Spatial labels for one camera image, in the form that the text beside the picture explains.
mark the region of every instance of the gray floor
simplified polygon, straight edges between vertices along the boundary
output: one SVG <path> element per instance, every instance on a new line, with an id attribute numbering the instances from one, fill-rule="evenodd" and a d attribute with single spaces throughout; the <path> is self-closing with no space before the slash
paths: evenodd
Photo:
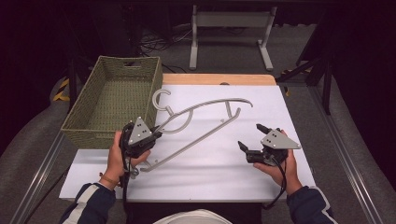
<path id="1" fill-rule="evenodd" d="M 295 67 L 295 62 L 314 28 L 315 26 L 311 25 L 273 29 L 268 43 L 268 51 L 275 68 L 271 73 L 265 71 L 256 45 L 257 36 L 260 36 L 261 31 L 254 29 L 246 30 L 240 35 L 231 35 L 221 30 L 201 32 L 197 69 L 193 72 L 188 71 L 191 46 L 189 39 L 179 41 L 164 51 L 152 51 L 149 55 L 161 56 L 164 64 L 179 66 L 191 73 L 272 74 L 278 77 L 281 71 Z M 176 67 L 171 68 L 182 73 L 182 70 Z M 308 88 L 302 84 L 302 80 L 303 76 L 300 76 L 288 83 L 290 96 L 285 95 L 285 101 L 317 185 L 327 196 L 335 219 L 339 223 L 374 223 L 367 218 L 361 206 L 363 202 L 352 188 L 350 176 L 337 154 L 337 144 L 326 126 L 321 108 L 315 104 L 312 92 L 320 91 L 320 84 L 315 88 Z M 54 86 L 49 99 L 58 86 L 59 83 Z M 67 102 L 52 102 L 49 108 L 32 119 L 15 136 L 0 158 L 0 223 L 9 223 L 15 214 L 35 177 L 35 172 L 60 130 L 67 109 Z M 347 153 L 361 175 L 382 222 L 395 223 L 396 193 L 364 145 L 335 81 L 332 82 L 331 112 L 332 115 L 327 119 L 333 121 L 340 133 Z M 64 172 L 76 152 L 77 148 L 64 139 L 59 155 L 34 204 Z M 29 223 L 58 221 L 70 204 L 58 198 L 63 182 L 64 178 L 38 207 Z M 123 221 L 121 202 L 117 202 L 110 211 L 108 223 Z M 273 209 L 262 211 L 262 223 L 291 223 L 286 203 L 278 202 Z"/>

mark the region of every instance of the cable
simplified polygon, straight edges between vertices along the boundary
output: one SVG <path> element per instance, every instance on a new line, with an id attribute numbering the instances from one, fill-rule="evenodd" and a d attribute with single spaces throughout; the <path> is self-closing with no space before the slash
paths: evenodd
<path id="1" fill-rule="evenodd" d="M 242 33 L 244 33 L 246 31 L 246 27 L 242 27 L 242 28 L 230 28 L 230 27 L 226 27 L 226 29 L 220 29 L 222 32 L 227 33 L 227 34 L 231 34 L 231 35 L 241 35 Z"/>
<path id="2" fill-rule="evenodd" d="M 64 170 L 64 172 L 59 176 L 59 178 L 55 181 L 55 183 L 52 184 L 52 186 L 47 190 L 47 192 L 44 194 L 44 196 L 41 198 L 41 200 L 35 205 L 35 208 L 33 208 L 32 212 L 30 212 L 29 216 L 24 220 L 24 224 L 26 224 L 30 218 L 33 216 L 37 208 L 44 202 L 44 200 L 47 198 L 47 196 L 50 194 L 50 192 L 55 188 L 55 186 L 61 181 L 61 179 L 66 176 L 67 172 L 70 170 L 71 164 Z"/>
<path id="3" fill-rule="evenodd" d="M 283 180 L 282 180 L 282 186 L 280 187 L 280 192 L 279 192 L 279 194 L 274 198 L 274 200 L 273 200 L 270 204 L 268 204 L 268 205 L 265 205 L 265 204 L 262 205 L 262 208 L 265 209 L 265 210 L 269 210 L 269 209 L 271 209 L 272 207 L 274 207 L 275 202 L 276 202 L 276 201 L 279 199 L 279 197 L 285 192 L 286 186 L 287 186 L 287 180 L 286 180 L 286 174 L 285 174 L 285 172 L 286 172 L 286 161 L 285 161 L 285 170 L 283 170 L 282 166 L 281 166 L 280 163 L 275 159 L 274 156 L 271 156 L 271 159 L 272 159 L 272 161 L 276 164 L 276 166 L 279 168 L 280 173 L 281 173 L 282 176 L 283 176 Z"/>
<path id="4" fill-rule="evenodd" d="M 145 52 L 143 52 L 142 55 L 143 55 L 143 56 L 146 56 L 146 57 L 150 57 L 150 56 L 149 56 L 147 53 L 145 53 Z M 184 70 L 182 67 L 179 67 L 179 66 L 166 65 L 166 64 L 164 64 L 164 63 L 161 63 L 161 65 L 162 65 L 163 67 L 167 68 L 167 69 L 168 69 L 169 71 L 171 71 L 172 73 L 176 73 L 176 71 L 173 70 L 173 69 L 171 69 L 170 67 L 175 67 L 175 68 L 181 69 L 184 73 L 187 73 L 186 70 Z"/>
<path id="5" fill-rule="evenodd" d="M 129 161 L 129 163 L 126 163 L 126 151 L 124 150 L 123 147 L 123 139 L 124 139 L 124 135 L 126 130 L 129 128 L 129 125 L 125 125 L 122 128 L 122 133 L 120 136 L 120 149 L 121 149 L 121 156 L 122 156 L 122 164 L 123 164 L 123 168 L 124 168 L 124 176 L 122 177 L 122 201 L 123 201 L 123 208 L 124 208 L 124 212 L 127 216 L 128 219 L 128 212 L 127 212 L 127 207 L 126 207 L 126 193 L 127 193 L 127 189 L 128 189 L 128 182 L 129 182 L 129 173 L 131 172 L 131 161 Z"/>
<path id="6" fill-rule="evenodd" d="M 144 49 L 147 49 L 144 51 L 144 53 L 150 53 L 154 50 L 162 51 L 162 50 L 168 49 L 169 47 L 176 44 L 177 42 L 184 40 L 190 32 L 192 32 L 192 30 L 189 30 L 186 34 L 184 34 L 182 37 L 179 37 L 179 38 L 176 38 L 173 36 L 171 43 L 168 43 L 167 41 L 163 40 L 162 38 L 158 37 L 157 35 L 148 34 L 142 38 L 142 41 L 140 42 L 139 46 Z"/>

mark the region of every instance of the person's right hand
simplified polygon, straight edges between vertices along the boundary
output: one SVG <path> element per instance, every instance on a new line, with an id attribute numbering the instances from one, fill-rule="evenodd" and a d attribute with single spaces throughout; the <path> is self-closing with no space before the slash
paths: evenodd
<path id="1" fill-rule="evenodd" d="M 298 179 L 297 176 L 297 162 L 296 159 L 294 158 L 292 149 L 289 149 L 288 157 L 281 164 L 284 170 L 285 170 L 285 162 L 287 164 L 286 172 L 285 172 L 286 180 L 287 180 L 286 192 L 288 193 L 288 195 L 291 195 L 292 193 L 294 193 L 296 190 L 300 189 L 303 186 L 300 183 L 300 180 Z M 263 171 L 264 173 L 270 175 L 279 186 L 282 186 L 283 175 L 282 173 L 280 173 L 280 170 L 277 166 L 269 166 L 259 162 L 255 162 L 253 166 Z"/>
<path id="2" fill-rule="evenodd" d="M 116 187 L 117 182 L 120 180 L 120 176 L 124 175 L 121 149 L 119 147 L 120 137 L 121 132 L 116 132 L 114 135 L 113 146 L 111 146 L 110 150 L 108 151 L 107 169 L 104 173 L 104 176 L 109 178 L 111 182 L 103 178 L 99 180 L 102 185 L 110 190 L 113 190 Z M 132 166 L 135 167 L 140 162 L 145 161 L 148 158 L 150 152 L 150 150 L 147 150 L 142 155 L 140 155 L 139 158 L 131 159 Z"/>

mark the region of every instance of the white object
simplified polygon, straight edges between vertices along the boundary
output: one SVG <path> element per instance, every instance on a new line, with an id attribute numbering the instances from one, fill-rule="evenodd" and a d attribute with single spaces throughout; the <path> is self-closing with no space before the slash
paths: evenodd
<path id="1" fill-rule="evenodd" d="M 256 129 L 256 124 L 260 123 L 268 128 L 285 130 L 288 137 L 300 144 L 279 87 L 163 85 L 163 88 L 172 94 L 163 95 L 160 105 L 170 105 L 175 111 L 221 98 L 244 98 L 253 103 L 253 107 L 232 103 L 232 108 L 242 109 L 238 119 L 159 168 L 149 173 L 140 172 L 135 180 L 129 182 L 127 200 L 169 203 L 272 201 L 279 193 L 280 186 L 271 176 L 247 163 L 237 141 L 243 142 L 251 150 L 262 149 L 260 141 L 263 133 Z M 159 111 L 157 125 L 168 117 L 166 112 Z M 175 128 L 184 123 L 186 118 L 173 120 Z M 157 140 L 148 161 L 154 163 L 162 160 L 227 118 L 224 105 L 196 109 L 186 129 L 180 133 L 163 134 Z M 99 172 L 106 170 L 107 154 L 107 149 L 80 149 L 64 182 L 60 198 L 74 199 L 83 184 L 98 181 Z M 315 186 L 304 151 L 296 149 L 294 155 L 303 185 Z M 121 189 L 116 188 L 116 192 L 120 199 Z"/>

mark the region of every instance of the black cable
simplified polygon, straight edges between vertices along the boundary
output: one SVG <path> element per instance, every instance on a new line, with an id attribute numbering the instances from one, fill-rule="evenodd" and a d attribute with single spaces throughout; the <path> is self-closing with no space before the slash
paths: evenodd
<path id="1" fill-rule="evenodd" d="M 162 38 L 158 37 L 157 35 L 149 34 L 154 37 L 152 37 L 148 40 L 141 41 L 139 46 L 143 47 L 145 49 L 148 49 L 144 53 L 150 53 L 154 50 L 163 51 L 163 50 L 170 48 L 172 45 L 176 44 L 177 42 L 180 42 L 181 40 L 183 40 L 190 32 L 191 32 L 191 30 L 189 30 L 186 34 L 182 35 L 182 37 L 179 39 L 175 39 L 175 37 L 173 37 L 171 43 L 163 40 Z"/>
<path id="2" fill-rule="evenodd" d="M 149 56 L 147 53 L 145 53 L 145 52 L 143 52 L 142 55 L 143 55 L 143 56 L 146 56 L 146 57 L 150 57 L 150 56 Z M 173 69 L 171 69 L 170 67 L 175 67 L 175 68 L 181 69 L 184 73 L 187 73 L 187 71 L 186 71 L 185 69 L 183 69 L 182 67 L 179 67 L 179 66 L 166 65 L 166 64 L 164 64 L 164 63 L 161 63 L 161 65 L 162 65 L 163 67 L 167 68 L 167 69 L 168 69 L 169 71 L 171 71 L 172 73 L 176 73 L 176 71 L 173 70 Z"/>
<path id="3" fill-rule="evenodd" d="M 282 166 L 281 166 L 280 163 L 274 158 L 274 156 L 273 156 L 271 159 L 272 159 L 272 161 L 276 164 L 276 166 L 279 168 L 280 173 L 281 173 L 282 176 L 283 176 L 283 180 L 282 180 L 282 186 L 280 187 L 280 192 L 279 192 L 279 194 L 274 198 L 274 200 L 273 200 L 270 204 L 268 204 L 268 205 L 265 205 L 265 204 L 262 205 L 262 208 L 265 209 L 265 210 L 269 210 L 269 209 L 271 209 L 272 207 L 274 207 L 275 202 L 276 202 L 276 201 L 279 199 L 279 197 L 285 192 L 286 186 L 287 186 L 287 180 L 286 180 L 286 174 L 285 174 L 285 172 L 286 172 L 286 161 L 285 161 L 285 170 L 283 170 Z"/>
<path id="4" fill-rule="evenodd" d="M 123 164 L 123 168 L 124 168 L 124 176 L 122 177 L 122 202 L 123 202 L 123 208 L 124 208 L 124 212 L 125 215 L 127 216 L 127 219 L 129 217 L 129 213 L 128 213 L 128 209 L 126 206 L 126 193 L 127 193 L 127 189 L 128 189 L 128 183 L 129 183 L 129 173 L 131 172 L 130 170 L 130 166 L 127 165 L 126 161 L 125 161 L 125 150 L 124 150 L 124 146 L 123 146 L 123 139 L 124 139 L 124 135 L 126 130 L 129 128 L 129 125 L 125 125 L 122 128 L 122 133 L 120 136 L 120 149 L 121 149 L 121 156 L 122 156 L 122 164 Z"/>
<path id="5" fill-rule="evenodd" d="M 30 212 L 29 216 L 24 220 L 24 224 L 26 224 L 30 218 L 33 216 L 37 208 L 44 202 L 44 200 L 47 198 L 47 196 L 50 194 L 50 192 L 55 188 L 55 186 L 59 183 L 59 181 L 66 176 L 67 172 L 70 170 L 71 164 L 64 170 L 64 172 L 59 176 L 59 178 L 55 181 L 55 183 L 52 184 L 52 186 L 47 190 L 47 192 L 44 194 L 44 196 L 41 198 L 41 200 L 35 205 L 35 208 Z"/>

